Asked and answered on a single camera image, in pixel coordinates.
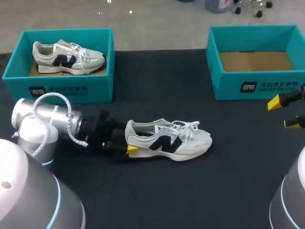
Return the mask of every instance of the shoe box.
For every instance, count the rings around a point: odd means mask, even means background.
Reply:
[[[35,41],[54,44],[60,39],[107,56],[107,67],[90,75],[68,73],[39,74],[32,56]],[[42,94],[58,92],[74,104],[110,103],[112,101],[115,51],[109,28],[23,31],[3,74],[12,99],[36,99]],[[48,103],[63,104],[56,97]]]
[[[211,27],[206,58],[217,100],[272,99],[305,83],[305,39],[295,25]]]

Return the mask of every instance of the chair wheel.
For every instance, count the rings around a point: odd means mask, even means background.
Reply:
[[[267,2],[266,2],[266,7],[267,7],[267,8],[271,8],[271,7],[272,7],[272,2],[267,1]]]
[[[263,16],[263,12],[262,12],[261,10],[259,10],[259,11],[257,12],[256,16],[257,16],[258,18],[261,18],[261,17]]]
[[[242,12],[242,9],[238,6],[236,7],[235,13],[240,14]]]

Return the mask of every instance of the black n logo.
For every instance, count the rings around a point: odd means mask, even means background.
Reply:
[[[179,137],[177,137],[173,144],[171,144],[171,138],[172,137],[170,136],[163,135],[159,137],[149,148],[152,150],[157,150],[162,147],[163,152],[174,153],[182,144],[182,141]]]
[[[71,68],[75,64],[76,61],[77,61],[77,59],[75,56],[72,56],[68,62],[68,57],[66,55],[60,54],[55,58],[52,65],[59,66],[61,64],[65,68]]]

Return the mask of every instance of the gray floor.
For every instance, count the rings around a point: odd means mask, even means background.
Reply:
[[[211,25],[297,24],[305,34],[304,0],[273,3],[258,19],[250,2],[235,15],[209,13],[204,0],[2,0],[0,53],[13,50],[22,30],[35,29],[110,27],[115,49],[126,51],[205,48]]]

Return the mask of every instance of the new balance sneaker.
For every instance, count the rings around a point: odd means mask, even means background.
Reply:
[[[195,158],[212,144],[208,132],[198,129],[199,122],[168,122],[159,119],[152,123],[130,120],[125,129],[129,157],[166,156],[175,161]]]
[[[33,57],[39,73],[84,75],[98,72],[106,65],[106,56],[103,53],[63,40],[52,45],[35,42]]]

